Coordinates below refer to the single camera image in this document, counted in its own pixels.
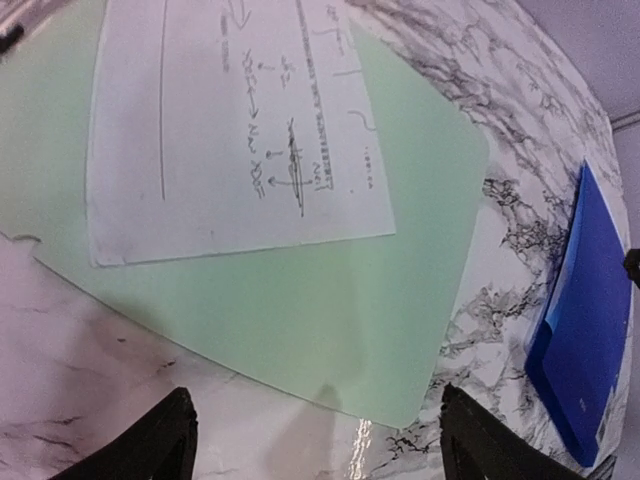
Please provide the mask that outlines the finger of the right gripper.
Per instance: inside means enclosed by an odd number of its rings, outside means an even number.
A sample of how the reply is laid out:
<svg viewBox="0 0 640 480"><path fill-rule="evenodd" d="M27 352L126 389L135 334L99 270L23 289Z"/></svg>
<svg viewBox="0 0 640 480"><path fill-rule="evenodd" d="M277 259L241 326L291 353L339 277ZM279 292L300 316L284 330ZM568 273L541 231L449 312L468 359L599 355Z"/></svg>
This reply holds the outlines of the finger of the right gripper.
<svg viewBox="0 0 640 480"><path fill-rule="evenodd" d="M626 271L627 277L631 280L637 288L640 288L640 249L630 249L624 258L623 267Z"/></svg>

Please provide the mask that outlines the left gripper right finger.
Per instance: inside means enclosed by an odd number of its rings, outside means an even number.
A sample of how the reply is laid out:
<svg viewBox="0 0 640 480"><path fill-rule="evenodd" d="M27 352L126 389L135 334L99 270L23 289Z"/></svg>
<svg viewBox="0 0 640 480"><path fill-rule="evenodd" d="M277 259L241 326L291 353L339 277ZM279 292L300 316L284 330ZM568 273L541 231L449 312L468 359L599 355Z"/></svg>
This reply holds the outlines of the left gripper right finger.
<svg viewBox="0 0 640 480"><path fill-rule="evenodd" d="M447 479L579 479L531 447L459 387L442 394L440 447Z"/></svg>

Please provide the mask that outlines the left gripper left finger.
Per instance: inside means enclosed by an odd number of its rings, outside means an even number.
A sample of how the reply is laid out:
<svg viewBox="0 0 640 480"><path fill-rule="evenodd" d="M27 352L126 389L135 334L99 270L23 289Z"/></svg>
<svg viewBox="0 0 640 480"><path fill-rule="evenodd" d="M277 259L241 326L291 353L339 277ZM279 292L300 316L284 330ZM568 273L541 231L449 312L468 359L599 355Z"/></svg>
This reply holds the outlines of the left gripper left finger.
<svg viewBox="0 0 640 480"><path fill-rule="evenodd" d="M197 441L190 392L177 387L115 440L55 478L191 479Z"/></svg>

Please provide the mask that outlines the blue file folder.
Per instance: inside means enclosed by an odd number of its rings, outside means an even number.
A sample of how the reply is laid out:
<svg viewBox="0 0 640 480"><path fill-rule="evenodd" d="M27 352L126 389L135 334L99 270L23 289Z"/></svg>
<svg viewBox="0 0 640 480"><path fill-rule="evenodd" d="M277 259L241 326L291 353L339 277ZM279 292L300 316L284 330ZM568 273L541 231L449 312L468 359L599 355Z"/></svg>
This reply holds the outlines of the blue file folder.
<svg viewBox="0 0 640 480"><path fill-rule="evenodd" d="M525 362L566 449L582 467L596 461L618 387L632 303L624 258L607 202L584 163L561 267Z"/></svg>

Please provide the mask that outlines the green translucent clipboard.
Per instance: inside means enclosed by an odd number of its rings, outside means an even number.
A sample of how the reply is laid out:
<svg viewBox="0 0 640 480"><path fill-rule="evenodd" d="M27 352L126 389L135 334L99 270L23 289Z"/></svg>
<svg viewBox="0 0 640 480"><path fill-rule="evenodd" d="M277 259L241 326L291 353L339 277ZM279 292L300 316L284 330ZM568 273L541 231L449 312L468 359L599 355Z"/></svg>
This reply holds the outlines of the green translucent clipboard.
<svg viewBox="0 0 640 480"><path fill-rule="evenodd" d="M1 229L172 341L292 395L396 428L423 402L488 163L479 129L350 21L391 235L130 265L92 263L87 157L110 1L77 1L1 63Z"/></svg>

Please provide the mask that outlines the printed white paper sheet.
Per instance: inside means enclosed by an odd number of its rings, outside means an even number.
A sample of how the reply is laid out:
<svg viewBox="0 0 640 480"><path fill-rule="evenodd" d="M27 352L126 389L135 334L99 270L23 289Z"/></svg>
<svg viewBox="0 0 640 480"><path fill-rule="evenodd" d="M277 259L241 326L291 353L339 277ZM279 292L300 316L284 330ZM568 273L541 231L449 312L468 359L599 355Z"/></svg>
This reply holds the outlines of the printed white paper sheet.
<svg viewBox="0 0 640 480"><path fill-rule="evenodd" d="M87 157L99 267L391 235L342 1L110 1Z"/></svg>

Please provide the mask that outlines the metal clipboard clip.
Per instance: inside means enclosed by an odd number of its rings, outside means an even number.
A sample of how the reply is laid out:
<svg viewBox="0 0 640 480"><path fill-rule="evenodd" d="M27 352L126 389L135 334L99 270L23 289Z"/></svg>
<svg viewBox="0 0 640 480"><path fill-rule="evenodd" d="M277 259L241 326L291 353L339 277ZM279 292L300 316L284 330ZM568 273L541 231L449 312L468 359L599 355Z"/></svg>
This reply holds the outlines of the metal clipboard clip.
<svg viewBox="0 0 640 480"><path fill-rule="evenodd" d="M24 0L1 2L1 56L7 55L57 8L56 1Z"/></svg>

